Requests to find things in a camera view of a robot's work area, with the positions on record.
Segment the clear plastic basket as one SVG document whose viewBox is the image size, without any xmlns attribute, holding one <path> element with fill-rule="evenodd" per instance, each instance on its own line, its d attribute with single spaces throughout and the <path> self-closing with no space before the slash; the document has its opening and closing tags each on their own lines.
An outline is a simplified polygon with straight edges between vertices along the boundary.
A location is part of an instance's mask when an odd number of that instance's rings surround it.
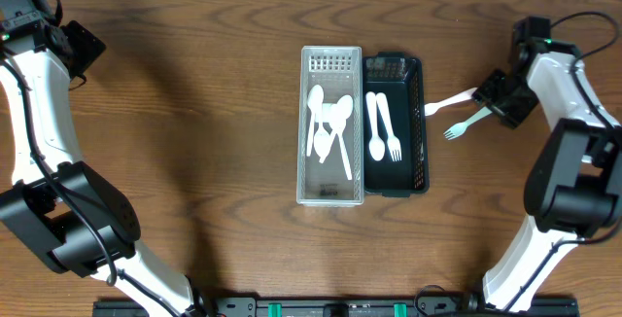
<svg viewBox="0 0 622 317">
<path fill-rule="evenodd" d="M 311 115 L 307 96 L 315 85 L 324 90 L 322 110 L 316 115 L 322 114 L 324 127 L 330 134 L 329 154 L 323 163 L 314 145 L 311 156 L 306 156 Z M 353 176 L 351 181 L 346 178 L 338 138 L 331 139 L 331 128 L 326 121 L 330 106 L 343 95 L 351 95 L 354 101 L 353 112 L 343 132 Z M 296 201 L 306 206 L 353 207 L 363 204 L 363 199 L 362 49 L 305 46 L 300 62 Z"/>
</svg>

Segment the short white plastic spoon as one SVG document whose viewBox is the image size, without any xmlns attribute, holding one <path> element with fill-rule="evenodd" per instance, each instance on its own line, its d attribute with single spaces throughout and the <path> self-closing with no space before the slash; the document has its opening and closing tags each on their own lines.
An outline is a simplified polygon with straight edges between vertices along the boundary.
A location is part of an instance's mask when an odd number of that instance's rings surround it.
<svg viewBox="0 0 622 317">
<path fill-rule="evenodd" d="M 371 131 L 371 137 L 368 144 L 369 153 L 373 160 L 380 161 L 385 156 L 385 144 L 378 133 L 378 109 L 376 94 L 369 91 L 365 95 L 365 102 Z"/>
</svg>

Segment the mint green plastic fork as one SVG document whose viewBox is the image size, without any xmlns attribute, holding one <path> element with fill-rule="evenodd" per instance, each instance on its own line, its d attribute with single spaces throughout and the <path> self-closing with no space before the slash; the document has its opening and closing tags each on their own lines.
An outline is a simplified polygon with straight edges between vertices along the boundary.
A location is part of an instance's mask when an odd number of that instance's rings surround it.
<svg viewBox="0 0 622 317">
<path fill-rule="evenodd" d="M 477 113 L 469 117 L 467 120 L 460 122 L 460 123 L 456 123 L 452 125 L 450 128 L 448 128 L 444 132 L 444 137 L 447 140 L 456 139 L 462 136 L 471 125 L 479 122 L 480 120 L 484 118 L 487 118 L 491 114 L 492 114 L 492 111 L 489 108 L 483 107 Z"/>
</svg>

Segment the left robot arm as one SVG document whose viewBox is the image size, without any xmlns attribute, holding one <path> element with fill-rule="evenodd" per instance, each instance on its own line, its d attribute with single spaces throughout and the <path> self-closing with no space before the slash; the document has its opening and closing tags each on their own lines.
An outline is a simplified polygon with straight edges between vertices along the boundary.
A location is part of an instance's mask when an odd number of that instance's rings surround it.
<svg viewBox="0 0 622 317">
<path fill-rule="evenodd" d="M 88 166 L 70 111 L 71 90 L 104 43 L 60 0 L 1 0 L 1 84 L 15 142 L 2 223 L 51 271 L 117 288 L 150 316 L 210 316 L 183 273 L 142 241 L 128 198 Z"/>
</svg>

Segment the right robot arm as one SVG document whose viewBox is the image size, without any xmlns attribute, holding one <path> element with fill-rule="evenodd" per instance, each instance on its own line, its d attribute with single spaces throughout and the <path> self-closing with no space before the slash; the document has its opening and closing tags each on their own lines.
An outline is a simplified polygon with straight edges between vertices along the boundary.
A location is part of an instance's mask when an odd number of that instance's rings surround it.
<svg viewBox="0 0 622 317">
<path fill-rule="evenodd" d="M 522 225 L 483 277 L 484 303 L 505 313 L 528 311 L 570 251 L 621 228 L 621 125 L 592 89 L 585 53 L 554 39 L 555 25 L 517 21 L 509 71 L 494 71 L 472 96 L 511 128 L 541 107 L 551 130 L 525 184 Z"/>
</svg>

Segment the white plastic fork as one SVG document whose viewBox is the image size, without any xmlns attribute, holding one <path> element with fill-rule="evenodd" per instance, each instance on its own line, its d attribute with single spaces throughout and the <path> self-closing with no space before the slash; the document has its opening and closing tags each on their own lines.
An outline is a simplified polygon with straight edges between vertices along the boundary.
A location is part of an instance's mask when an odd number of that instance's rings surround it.
<svg viewBox="0 0 622 317">
<path fill-rule="evenodd" d="M 461 103 L 461 102 L 465 102 L 468 100 L 471 100 L 472 95 L 475 93 L 476 88 L 469 88 L 463 92 L 460 92 L 458 94 L 455 94 L 451 97 L 445 98 L 441 101 L 438 102 L 433 102 L 433 103 L 427 103 L 424 106 L 424 113 L 425 116 L 432 116 L 433 114 L 435 114 L 438 110 L 440 110 L 441 108 L 444 108 L 446 106 L 450 106 L 450 105 L 454 105 L 457 103 Z"/>
<path fill-rule="evenodd" d="M 401 161 L 401 145 L 399 139 L 395 136 L 394 133 L 389 103 L 386 94 L 383 92 L 378 92 L 376 94 L 376 102 L 387 133 L 387 146 L 389 148 L 391 160 L 393 162 Z"/>
</svg>

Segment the white plastic spoon crosswise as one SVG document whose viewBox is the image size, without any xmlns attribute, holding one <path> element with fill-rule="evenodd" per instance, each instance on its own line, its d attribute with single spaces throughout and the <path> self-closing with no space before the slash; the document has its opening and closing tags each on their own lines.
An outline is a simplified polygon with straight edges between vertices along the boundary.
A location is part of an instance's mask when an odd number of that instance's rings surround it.
<svg viewBox="0 0 622 317">
<path fill-rule="evenodd" d="M 338 105 L 339 105 L 339 107 L 340 107 L 340 108 L 342 108 L 342 109 L 344 109 L 344 110 L 349 110 L 349 111 L 351 112 L 351 114 L 352 114 L 352 112 L 353 112 L 354 101 L 353 101 L 353 98 L 352 98 L 352 96 L 351 96 L 351 95 L 343 95 L 343 96 L 342 96 L 342 97 L 341 97 L 341 98 L 340 98 L 340 99 L 339 99 L 336 103 L 334 103 L 334 104 L 338 104 Z M 330 120 L 331 120 L 331 107 L 332 107 L 332 105 L 330 106 L 330 109 L 329 109 L 329 111 L 328 111 L 328 117 L 326 118 L 326 121 L 327 121 L 328 123 L 330 123 Z"/>
</svg>

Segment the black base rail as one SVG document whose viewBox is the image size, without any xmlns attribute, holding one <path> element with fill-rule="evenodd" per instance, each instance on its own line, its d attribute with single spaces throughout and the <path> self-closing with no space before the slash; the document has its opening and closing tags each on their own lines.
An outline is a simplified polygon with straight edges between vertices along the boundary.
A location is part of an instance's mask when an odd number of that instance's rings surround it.
<svg viewBox="0 0 622 317">
<path fill-rule="evenodd" d="M 400 316 L 565 316 L 579 317 L 578 302 L 572 298 L 534 298 L 525 312 L 503 312 L 485 307 L 477 295 L 432 292 L 412 299 L 254 299 L 253 297 L 214 299 L 215 316 L 227 317 L 400 317 Z M 129 300 L 102 300 L 93 303 L 92 316 L 149 316 Z"/>
</svg>

